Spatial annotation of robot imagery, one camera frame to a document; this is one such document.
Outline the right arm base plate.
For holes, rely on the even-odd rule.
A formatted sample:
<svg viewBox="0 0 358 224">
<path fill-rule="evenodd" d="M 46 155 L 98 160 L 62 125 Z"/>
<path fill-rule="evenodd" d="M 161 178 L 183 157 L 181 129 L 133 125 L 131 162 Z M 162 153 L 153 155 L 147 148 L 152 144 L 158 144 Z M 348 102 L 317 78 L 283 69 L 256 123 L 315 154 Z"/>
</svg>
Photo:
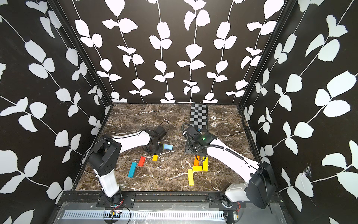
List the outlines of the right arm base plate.
<svg viewBox="0 0 358 224">
<path fill-rule="evenodd" d="M 239 210 L 246 208 L 244 201 L 231 202 L 226 196 L 219 192 L 209 193 L 206 200 L 210 208 L 218 208 L 221 210 Z"/>
</svg>

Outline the teal long block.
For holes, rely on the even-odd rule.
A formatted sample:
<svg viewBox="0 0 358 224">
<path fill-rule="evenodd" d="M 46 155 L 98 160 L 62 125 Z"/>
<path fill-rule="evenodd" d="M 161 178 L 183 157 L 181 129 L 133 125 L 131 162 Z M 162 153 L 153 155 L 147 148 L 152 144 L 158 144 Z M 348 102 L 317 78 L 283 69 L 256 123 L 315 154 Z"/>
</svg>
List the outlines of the teal long block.
<svg viewBox="0 0 358 224">
<path fill-rule="evenodd" d="M 128 173 L 128 177 L 129 177 L 129 178 L 133 178 L 133 177 L 134 177 L 136 167 L 137 167 L 137 163 L 136 163 L 136 162 L 132 162 L 132 163 L 131 163 L 130 170 L 129 170 L 129 173 Z"/>
</svg>

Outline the yellow upright block right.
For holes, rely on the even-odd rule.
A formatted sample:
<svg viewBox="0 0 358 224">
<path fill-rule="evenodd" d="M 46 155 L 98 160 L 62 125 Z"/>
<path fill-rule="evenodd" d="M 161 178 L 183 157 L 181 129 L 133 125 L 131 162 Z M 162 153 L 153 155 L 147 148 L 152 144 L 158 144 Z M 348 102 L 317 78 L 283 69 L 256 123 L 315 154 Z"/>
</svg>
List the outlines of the yellow upright block right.
<svg viewBox="0 0 358 224">
<path fill-rule="evenodd" d="M 202 170 L 204 172 L 208 172 L 208 158 L 206 157 L 205 160 L 202 163 Z"/>
</svg>

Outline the black white checkerboard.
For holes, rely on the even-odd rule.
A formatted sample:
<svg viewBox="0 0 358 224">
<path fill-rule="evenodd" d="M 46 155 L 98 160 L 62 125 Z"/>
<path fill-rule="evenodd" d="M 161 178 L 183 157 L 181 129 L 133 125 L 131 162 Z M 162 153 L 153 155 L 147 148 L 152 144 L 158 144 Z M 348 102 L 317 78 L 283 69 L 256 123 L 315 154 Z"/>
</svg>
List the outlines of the black white checkerboard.
<svg viewBox="0 0 358 224">
<path fill-rule="evenodd" d="M 200 132 L 208 132 L 208 106 L 191 104 L 189 124 Z"/>
</svg>

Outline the yellow long block lower right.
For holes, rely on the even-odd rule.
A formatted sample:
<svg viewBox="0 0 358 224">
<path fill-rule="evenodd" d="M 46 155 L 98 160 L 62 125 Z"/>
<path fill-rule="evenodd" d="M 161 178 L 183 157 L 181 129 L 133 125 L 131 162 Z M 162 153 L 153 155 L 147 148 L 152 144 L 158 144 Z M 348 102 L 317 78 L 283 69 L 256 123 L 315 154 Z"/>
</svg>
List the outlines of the yellow long block lower right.
<svg viewBox="0 0 358 224">
<path fill-rule="evenodd" d="M 189 186 L 193 186 L 194 185 L 194 174 L 193 174 L 193 170 L 189 169 L 188 170 L 188 185 Z"/>
</svg>

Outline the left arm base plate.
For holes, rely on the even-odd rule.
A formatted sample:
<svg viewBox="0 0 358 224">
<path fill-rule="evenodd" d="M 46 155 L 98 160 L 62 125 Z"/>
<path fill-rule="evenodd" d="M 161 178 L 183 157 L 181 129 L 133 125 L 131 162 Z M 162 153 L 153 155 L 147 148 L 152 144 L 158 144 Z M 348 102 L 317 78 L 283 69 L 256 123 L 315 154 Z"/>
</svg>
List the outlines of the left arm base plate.
<svg viewBox="0 0 358 224">
<path fill-rule="evenodd" d="M 136 198 L 136 193 L 133 192 L 122 191 L 116 193 L 112 197 L 108 197 L 105 195 L 104 192 L 101 191 L 99 194 L 99 199 L 96 204 L 96 207 L 112 209 L 122 204 L 121 207 L 124 205 L 125 207 L 132 208 L 135 202 L 135 198 Z"/>
</svg>

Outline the yellow short block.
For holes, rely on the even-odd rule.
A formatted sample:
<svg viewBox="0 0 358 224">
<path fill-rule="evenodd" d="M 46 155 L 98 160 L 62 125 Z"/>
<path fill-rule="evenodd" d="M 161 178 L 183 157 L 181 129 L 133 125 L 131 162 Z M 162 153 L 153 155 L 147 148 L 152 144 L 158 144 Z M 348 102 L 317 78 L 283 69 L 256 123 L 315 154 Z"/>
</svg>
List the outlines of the yellow short block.
<svg viewBox="0 0 358 224">
<path fill-rule="evenodd" d="M 193 166 L 193 172 L 202 172 L 203 167 L 202 166 Z"/>
</svg>

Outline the light blue short block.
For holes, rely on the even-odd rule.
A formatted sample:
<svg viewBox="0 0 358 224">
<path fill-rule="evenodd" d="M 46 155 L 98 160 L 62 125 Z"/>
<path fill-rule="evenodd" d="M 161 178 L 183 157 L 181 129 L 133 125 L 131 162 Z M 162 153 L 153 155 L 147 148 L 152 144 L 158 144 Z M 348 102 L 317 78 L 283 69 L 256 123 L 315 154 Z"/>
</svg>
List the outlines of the light blue short block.
<svg viewBox="0 0 358 224">
<path fill-rule="evenodd" d="M 172 149 L 173 149 L 173 145 L 164 144 L 164 145 L 163 145 L 163 149 L 165 149 L 165 150 L 172 150 Z"/>
</svg>

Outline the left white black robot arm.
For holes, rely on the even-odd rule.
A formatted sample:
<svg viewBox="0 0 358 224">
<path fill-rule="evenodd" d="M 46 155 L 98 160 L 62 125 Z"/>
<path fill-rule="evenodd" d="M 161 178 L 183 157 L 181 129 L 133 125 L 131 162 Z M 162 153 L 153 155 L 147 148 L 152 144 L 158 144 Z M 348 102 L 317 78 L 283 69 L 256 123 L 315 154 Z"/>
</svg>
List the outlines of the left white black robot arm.
<svg viewBox="0 0 358 224">
<path fill-rule="evenodd" d="M 148 153 L 159 155 L 162 153 L 167 131 L 159 126 L 154 130 L 144 129 L 136 133 L 113 136 L 103 135 L 89 150 L 86 161 L 98 176 L 102 192 L 109 198 L 120 191 L 114 174 L 119 155 L 133 148 L 145 147 Z"/>
</svg>

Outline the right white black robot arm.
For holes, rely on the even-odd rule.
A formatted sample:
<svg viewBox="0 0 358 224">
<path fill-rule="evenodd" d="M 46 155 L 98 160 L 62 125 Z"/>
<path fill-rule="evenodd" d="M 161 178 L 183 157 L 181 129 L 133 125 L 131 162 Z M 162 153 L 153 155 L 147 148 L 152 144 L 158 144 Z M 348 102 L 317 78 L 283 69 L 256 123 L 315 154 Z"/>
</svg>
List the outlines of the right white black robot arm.
<svg viewBox="0 0 358 224">
<path fill-rule="evenodd" d="M 223 193 L 225 205 L 238 201 L 250 201 L 256 207 L 265 209 L 276 192 L 278 185 L 272 166 L 263 161 L 251 160 L 225 145 L 216 136 L 205 133 L 183 133 L 188 149 L 196 155 L 213 157 L 237 173 L 241 184 L 231 184 Z"/>
</svg>

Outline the orange block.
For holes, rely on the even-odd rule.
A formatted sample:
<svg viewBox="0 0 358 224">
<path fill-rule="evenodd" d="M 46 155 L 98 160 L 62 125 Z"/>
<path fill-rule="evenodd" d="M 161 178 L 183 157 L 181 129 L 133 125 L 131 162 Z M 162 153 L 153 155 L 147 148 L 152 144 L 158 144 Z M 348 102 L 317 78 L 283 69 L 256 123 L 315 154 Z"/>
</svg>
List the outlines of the orange block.
<svg viewBox="0 0 358 224">
<path fill-rule="evenodd" d="M 194 166 L 199 166 L 199 160 L 198 160 L 198 157 L 195 156 L 195 159 L 194 159 Z"/>
</svg>

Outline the red short block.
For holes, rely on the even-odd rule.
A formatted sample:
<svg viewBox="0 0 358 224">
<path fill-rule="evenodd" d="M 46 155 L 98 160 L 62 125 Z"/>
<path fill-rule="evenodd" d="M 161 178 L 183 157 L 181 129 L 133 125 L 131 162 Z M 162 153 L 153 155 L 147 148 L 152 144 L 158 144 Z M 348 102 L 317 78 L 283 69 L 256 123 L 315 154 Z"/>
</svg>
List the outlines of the red short block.
<svg viewBox="0 0 358 224">
<path fill-rule="evenodd" d="M 146 157 L 142 156 L 142 157 L 140 158 L 140 161 L 139 161 L 139 163 L 138 163 L 138 166 L 139 166 L 139 167 L 142 167 L 142 166 L 144 165 L 144 163 L 145 163 L 145 160 L 146 160 Z"/>
</svg>

